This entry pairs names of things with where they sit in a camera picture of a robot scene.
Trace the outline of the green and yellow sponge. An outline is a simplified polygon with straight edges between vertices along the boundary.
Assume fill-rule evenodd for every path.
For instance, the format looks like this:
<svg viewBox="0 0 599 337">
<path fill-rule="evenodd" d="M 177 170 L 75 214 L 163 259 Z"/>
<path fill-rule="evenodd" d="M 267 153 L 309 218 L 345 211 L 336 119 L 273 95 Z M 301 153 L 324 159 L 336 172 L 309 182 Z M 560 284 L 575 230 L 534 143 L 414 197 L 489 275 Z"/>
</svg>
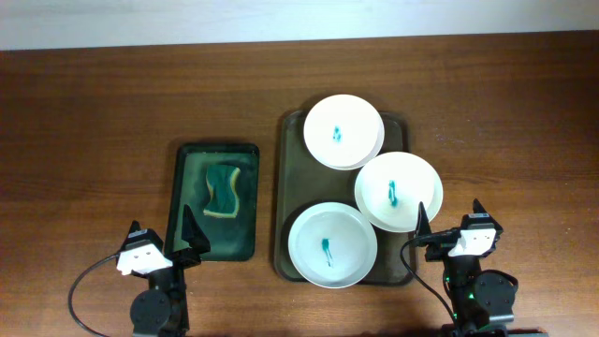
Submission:
<svg viewBox="0 0 599 337">
<path fill-rule="evenodd" d="M 211 165 L 206 171 L 206 185 L 210 200 L 203 214 L 214 218 L 235 218 L 240 209 L 236 189 L 241 170 L 230 165 Z"/>
</svg>

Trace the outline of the white plate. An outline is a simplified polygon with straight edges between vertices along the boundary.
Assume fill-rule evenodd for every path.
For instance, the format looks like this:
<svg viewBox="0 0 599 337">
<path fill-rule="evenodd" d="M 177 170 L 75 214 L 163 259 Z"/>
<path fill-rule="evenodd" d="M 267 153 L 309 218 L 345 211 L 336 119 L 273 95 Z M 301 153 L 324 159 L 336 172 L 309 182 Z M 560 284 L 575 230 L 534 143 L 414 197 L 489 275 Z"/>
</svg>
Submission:
<svg viewBox="0 0 599 337">
<path fill-rule="evenodd" d="M 303 138 L 310 154 L 331 169 L 364 166 L 382 149 L 385 128 L 380 113 L 355 95 L 332 95 L 308 112 Z"/>
<path fill-rule="evenodd" d="M 441 210 L 444 189 L 439 174 L 423 158 L 406 152 L 380 154 L 358 173 L 358 209 L 372 225 L 389 232 L 416 229 L 418 206 L 429 219 Z"/>
<path fill-rule="evenodd" d="M 298 273 L 324 288 L 359 283 L 373 268 L 378 243 L 373 225 L 356 208 L 323 202 L 303 211 L 290 228 L 288 253 Z"/>
</svg>

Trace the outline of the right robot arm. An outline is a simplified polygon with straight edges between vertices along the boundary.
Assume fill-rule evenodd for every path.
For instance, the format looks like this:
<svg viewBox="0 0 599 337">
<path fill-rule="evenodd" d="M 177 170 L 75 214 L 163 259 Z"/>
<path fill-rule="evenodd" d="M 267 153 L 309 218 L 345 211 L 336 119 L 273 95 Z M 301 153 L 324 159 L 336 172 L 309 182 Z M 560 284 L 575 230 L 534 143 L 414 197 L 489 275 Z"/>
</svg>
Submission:
<svg viewBox="0 0 599 337">
<path fill-rule="evenodd" d="M 514 320 L 518 280 L 497 270 L 482 270 L 480 260 L 496 249 L 501 225 L 478 200 L 460 225 L 433 233 L 425 207 L 418 206 L 415 244 L 426 249 L 425 260 L 444 265 L 443 287 L 452 318 L 445 336 L 506 336 Z"/>
</svg>

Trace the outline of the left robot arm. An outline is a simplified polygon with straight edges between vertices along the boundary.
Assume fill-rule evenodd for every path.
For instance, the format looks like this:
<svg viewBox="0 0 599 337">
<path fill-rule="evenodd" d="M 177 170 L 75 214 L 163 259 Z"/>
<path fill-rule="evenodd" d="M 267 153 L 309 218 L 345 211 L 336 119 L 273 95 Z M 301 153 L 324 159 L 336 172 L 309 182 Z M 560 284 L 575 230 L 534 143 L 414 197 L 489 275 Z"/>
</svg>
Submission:
<svg viewBox="0 0 599 337">
<path fill-rule="evenodd" d="M 130 318 L 135 336 L 184 336 L 189 331 L 184 271 L 201 264 L 211 244 L 189 206 L 183 208 L 182 240 L 188 246 L 164 255 L 155 231 L 134 221 L 117 257 L 123 275 L 144 278 L 149 288 L 135 297 Z"/>
</svg>

